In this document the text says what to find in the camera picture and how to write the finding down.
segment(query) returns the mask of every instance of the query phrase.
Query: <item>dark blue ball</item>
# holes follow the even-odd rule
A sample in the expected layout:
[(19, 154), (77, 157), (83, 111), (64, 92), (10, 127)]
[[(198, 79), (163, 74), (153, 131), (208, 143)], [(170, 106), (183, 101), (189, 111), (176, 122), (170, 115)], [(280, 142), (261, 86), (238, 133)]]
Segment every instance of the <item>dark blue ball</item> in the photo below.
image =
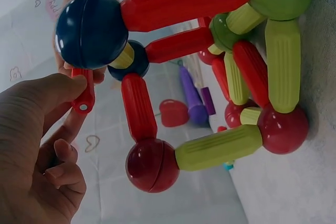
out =
[(144, 77), (149, 69), (147, 53), (143, 45), (135, 40), (129, 40), (128, 43), (134, 50), (134, 62), (126, 69), (116, 69), (108, 66), (110, 74), (119, 81), (122, 81), (129, 73), (137, 73), (141, 77)]
[(123, 51), (128, 30), (118, 0), (71, 0), (56, 24), (56, 48), (76, 68), (98, 69)]

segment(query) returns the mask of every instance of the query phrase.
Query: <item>toy structure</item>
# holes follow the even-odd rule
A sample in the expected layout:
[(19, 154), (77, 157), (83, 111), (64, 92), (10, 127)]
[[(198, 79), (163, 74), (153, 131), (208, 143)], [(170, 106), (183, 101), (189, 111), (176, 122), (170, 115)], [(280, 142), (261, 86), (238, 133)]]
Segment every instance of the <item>toy structure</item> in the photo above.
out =
[[(59, 16), (55, 42), (65, 62), (90, 69), (85, 71), (89, 82), (91, 70), (106, 65), (122, 81), (135, 140), (126, 161), (127, 175), (137, 188), (158, 193), (175, 183), (180, 170), (222, 165), (262, 146), (287, 154), (304, 142), (308, 122), (298, 105), (301, 55), (296, 18), (309, 4), (310, 0), (71, 0)], [(200, 17), (214, 17), (209, 28), (175, 34), (145, 48), (128, 41), (129, 31), (146, 32)], [(246, 41), (249, 31), (265, 19), (267, 65)], [(218, 55), (212, 66), (230, 101), (225, 114), (233, 129), (174, 150), (156, 138), (157, 125), (142, 77), (150, 63), (206, 48)], [(255, 102), (249, 100), (249, 90)], [(83, 113), (88, 110), (81, 103), (92, 104), (94, 99), (92, 92), (86, 94), (76, 101)]]

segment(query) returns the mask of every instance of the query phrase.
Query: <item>red ball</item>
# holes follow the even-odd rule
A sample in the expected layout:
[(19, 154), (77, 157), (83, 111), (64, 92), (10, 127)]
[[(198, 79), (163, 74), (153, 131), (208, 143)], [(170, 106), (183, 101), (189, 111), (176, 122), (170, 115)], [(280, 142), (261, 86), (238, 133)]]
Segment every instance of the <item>red ball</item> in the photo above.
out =
[(226, 131), (226, 130), (227, 130), (227, 127), (220, 126), (220, 127), (218, 127), (217, 132), (222, 132), (222, 131)]
[(232, 101), (230, 101), (225, 109), (225, 121), (227, 125), (230, 128), (241, 126), (242, 123), (240, 122), (240, 114), (248, 107), (258, 107), (258, 105), (251, 99), (248, 99), (247, 103), (244, 105), (235, 105)]
[(203, 51), (198, 52), (198, 57), (204, 64), (207, 64), (207, 65), (211, 66), (212, 61), (214, 59), (219, 58), (219, 57), (221, 57), (223, 59), (224, 54), (225, 53), (222, 53), (221, 55), (213, 55), (212, 53), (209, 52), (208, 49), (205, 49)]
[(130, 182), (148, 193), (169, 189), (180, 174), (174, 148), (165, 141), (148, 139), (133, 146), (126, 159)]
[(276, 112), (267, 105), (258, 119), (263, 146), (275, 154), (288, 154), (296, 151), (308, 134), (308, 120), (301, 107), (297, 106), (289, 114)]

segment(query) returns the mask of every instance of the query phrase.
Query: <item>red toy piece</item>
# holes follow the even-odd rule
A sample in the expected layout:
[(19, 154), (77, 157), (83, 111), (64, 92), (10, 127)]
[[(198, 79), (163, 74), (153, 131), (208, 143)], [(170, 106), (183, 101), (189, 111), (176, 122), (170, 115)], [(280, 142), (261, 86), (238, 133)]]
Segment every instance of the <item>red toy piece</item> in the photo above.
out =
[(300, 106), (289, 114), (276, 112), (268, 104), (260, 114), (258, 126), (263, 146), (275, 154), (288, 154), (296, 151), (308, 135), (308, 120)]
[(87, 87), (84, 92), (72, 102), (72, 107), (79, 114), (88, 114), (92, 111), (96, 101), (95, 87), (93, 84), (93, 71), (81, 68), (73, 68), (71, 76), (85, 76), (87, 79)]
[(155, 139), (158, 127), (146, 82), (136, 73), (128, 74), (121, 82), (121, 93), (133, 139), (137, 143), (149, 138)]
[(121, 12), (129, 31), (153, 31), (187, 20), (228, 13), (249, 0), (124, 0)]
[(241, 40), (233, 46), (233, 57), (255, 102), (264, 108), (270, 103), (267, 66), (258, 49), (252, 43)]
[(213, 55), (212, 53), (209, 52), (208, 49), (204, 49), (200, 52), (198, 52), (198, 58), (201, 60), (201, 62), (203, 62), (204, 64), (207, 65), (212, 65), (212, 61), (214, 59), (223, 59), (225, 56), (225, 53), (222, 53), (221, 55)]
[(130, 182), (142, 191), (160, 193), (167, 190), (180, 174), (174, 148), (159, 139), (137, 143), (127, 156), (126, 173)]
[(231, 101), (229, 94), (229, 86), (227, 84), (227, 78), (226, 78), (224, 57), (220, 57), (212, 61), (212, 71), (214, 72), (216, 80), (223, 92), (225, 99), (227, 101)]
[(218, 127), (217, 132), (222, 132), (222, 131), (226, 131), (226, 130), (227, 130), (227, 127), (220, 126), (220, 127)]
[(211, 23), (211, 18), (210, 17), (198, 18), (197, 21), (200, 27), (209, 28), (209, 25)]
[(230, 128), (241, 126), (240, 114), (248, 107), (257, 107), (254, 101), (248, 99), (244, 105), (235, 105), (232, 101), (229, 102), (225, 109), (225, 121)]
[(159, 106), (161, 122), (165, 127), (178, 127), (189, 121), (188, 107), (180, 101), (168, 99)]
[(214, 43), (210, 29), (201, 27), (156, 40), (146, 47), (148, 61), (163, 63), (208, 48)]

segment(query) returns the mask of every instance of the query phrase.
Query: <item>magnetic ball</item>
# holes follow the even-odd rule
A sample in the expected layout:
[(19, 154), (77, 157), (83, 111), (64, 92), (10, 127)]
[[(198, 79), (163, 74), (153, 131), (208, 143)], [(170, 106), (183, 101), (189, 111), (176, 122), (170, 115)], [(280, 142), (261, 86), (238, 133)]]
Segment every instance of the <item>magnetic ball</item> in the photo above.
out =
[(249, 34), (238, 35), (232, 32), (226, 24), (227, 16), (228, 13), (217, 14), (211, 20), (209, 29), (216, 47), (225, 52), (232, 52), (233, 45), (239, 40), (248, 38)]
[(118, 0), (71, 0), (58, 18), (55, 44), (65, 62), (98, 69), (119, 56), (128, 34)]
[(119, 81), (122, 81), (122, 79), (129, 73), (137, 73), (141, 77), (144, 77), (149, 69), (147, 53), (143, 45), (135, 40), (129, 40), (128, 43), (134, 50), (133, 63), (128, 68), (125, 69), (117, 69), (108, 66), (110, 74)]
[(203, 51), (198, 52), (198, 58), (207, 65), (212, 65), (212, 61), (217, 58), (224, 58), (225, 53), (222, 53), (221, 55), (213, 55), (209, 52), (208, 49), (204, 49)]
[(242, 123), (240, 122), (240, 114), (245, 108), (248, 107), (258, 107), (258, 105), (251, 99), (248, 99), (247, 103), (244, 105), (235, 105), (232, 101), (230, 101), (226, 106), (224, 113), (227, 125), (230, 128), (241, 126)]
[(130, 182), (148, 193), (169, 189), (180, 174), (174, 148), (165, 141), (148, 139), (133, 146), (126, 159)]
[(308, 120), (301, 107), (291, 113), (276, 112), (267, 105), (258, 119), (263, 146), (275, 154), (288, 154), (297, 150), (308, 135)]

